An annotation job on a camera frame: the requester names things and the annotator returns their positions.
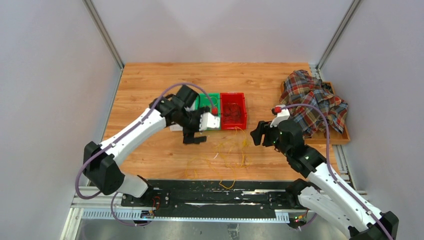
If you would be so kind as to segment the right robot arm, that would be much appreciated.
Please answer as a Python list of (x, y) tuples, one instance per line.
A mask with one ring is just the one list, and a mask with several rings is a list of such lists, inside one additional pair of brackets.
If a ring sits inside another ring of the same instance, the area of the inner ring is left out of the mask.
[(341, 231), (350, 240), (394, 240), (399, 219), (382, 212), (357, 193), (315, 148), (305, 144), (300, 125), (283, 120), (277, 125), (259, 121), (250, 132), (256, 146), (274, 147), (304, 179), (286, 188), (286, 203), (307, 208)]

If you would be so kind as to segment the wooden tray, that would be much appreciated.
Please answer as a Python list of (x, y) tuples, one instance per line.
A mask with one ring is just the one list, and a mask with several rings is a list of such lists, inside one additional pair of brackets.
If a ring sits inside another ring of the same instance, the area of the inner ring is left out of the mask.
[[(323, 82), (328, 84), (332, 88), (331, 92), (337, 95), (331, 82), (326, 82), (326, 81), (323, 81)], [(345, 123), (344, 132), (342, 134), (335, 131), (332, 127), (329, 127), (329, 136), (330, 136), (330, 143), (333, 145), (346, 144), (350, 141), (350, 136), (346, 127), (346, 123)], [(306, 139), (306, 142), (310, 144), (324, 144), (326, 141), (326, 130), (318, 131), (311, 137), (305, 138), (305, 139)]]

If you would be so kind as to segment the plaid cloth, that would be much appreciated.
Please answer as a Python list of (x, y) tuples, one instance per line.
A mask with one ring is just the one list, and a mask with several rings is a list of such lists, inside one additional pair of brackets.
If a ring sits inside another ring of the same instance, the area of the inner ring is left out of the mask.
[[(280, 89), (279, 102), (282, 105), (314, 106), (325, 116), (329, 127), (340, 134), (344, 133), (348, 103), (332, 93), (332, 88), (320, 78), (311, 76), (306, 70), (295, 70), (282, 82)], [(301, 126), (304, 138), (326, 130), (323, 118), (313, 108), (296, 106), (288, 111)]]

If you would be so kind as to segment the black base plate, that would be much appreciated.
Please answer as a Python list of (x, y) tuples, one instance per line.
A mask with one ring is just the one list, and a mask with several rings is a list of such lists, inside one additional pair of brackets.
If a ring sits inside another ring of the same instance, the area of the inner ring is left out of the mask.
[(156, 221), (247, 221), (287, 219), (283, 213), (307, 211), (295, 200), (289, 181), (236, 181), (226, 189), (212, 180), (150, 180), (152, 191), (140, 198), (123, 194), (114, 202), (119, 219)]

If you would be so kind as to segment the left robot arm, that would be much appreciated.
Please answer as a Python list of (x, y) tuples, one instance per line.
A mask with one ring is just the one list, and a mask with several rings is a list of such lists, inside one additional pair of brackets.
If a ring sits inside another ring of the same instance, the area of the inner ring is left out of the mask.
[(213, 106), (188, 110), (199, 97), (195, 86), (188, 82), (169, 86), (123, 130), (101, 143), (89, 142), (75, 178), (77, 196), (89, 200), (99, 194), (122, 193), (133, 196), (142, 207), (149, 206), (153, 188), (143, 177), (121, 171), (120, 165), (148, 138), (175, 124), (182, 127), (185, 145), (207, 140), (205, 136), (195, 137), (195, 133), (219, 126), (219, 119)]

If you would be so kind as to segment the green plastic bin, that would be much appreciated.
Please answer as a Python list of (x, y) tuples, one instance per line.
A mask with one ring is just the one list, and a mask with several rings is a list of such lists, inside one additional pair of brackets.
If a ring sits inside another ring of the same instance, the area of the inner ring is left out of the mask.
[(209, 93), (208, 96), (203, 93), (200, 93), (197, 99), (195, 100), (194, 104), (191, 106), (191, 110), (195, 111), (199, 108), (205, 107), (208, 107), (209, 110), (211, 110), (212, 108), (217, 108), (219, 117), (221, 118), (220, 100), (221, 99), (218, 93)]

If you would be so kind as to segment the aluminium frame rail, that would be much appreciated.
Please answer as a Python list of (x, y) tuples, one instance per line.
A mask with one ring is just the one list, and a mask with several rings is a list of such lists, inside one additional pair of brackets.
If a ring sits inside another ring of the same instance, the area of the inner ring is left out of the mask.
[(290, 206), (283, 189), (201, 188), (177, 186), (155, 188), (150, 199), (119, 193), (98, 195), (93, 199), (75, 196), (73, 208), (82, 209), (84, 219), (117, 218), (124, 222), (227, 222), (292, 223), (311, 217), (304, 207)]

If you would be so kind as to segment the white plastic bin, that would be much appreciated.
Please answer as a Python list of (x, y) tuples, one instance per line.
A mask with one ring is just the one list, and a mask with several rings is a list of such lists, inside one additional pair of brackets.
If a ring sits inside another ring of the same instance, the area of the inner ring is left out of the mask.
[(175, 124), (170, 125), (169, 129), (172, 132), (182, 132), (184, 128), (181, 125), (175, 123)]

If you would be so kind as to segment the red plastic bin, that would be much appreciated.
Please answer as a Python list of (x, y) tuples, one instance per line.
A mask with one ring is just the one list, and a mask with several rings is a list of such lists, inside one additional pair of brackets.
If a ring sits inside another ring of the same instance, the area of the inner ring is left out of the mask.
[(220, 128), (232, 130), (247, 128), (247, 109), (242, 92), (220, 93)]

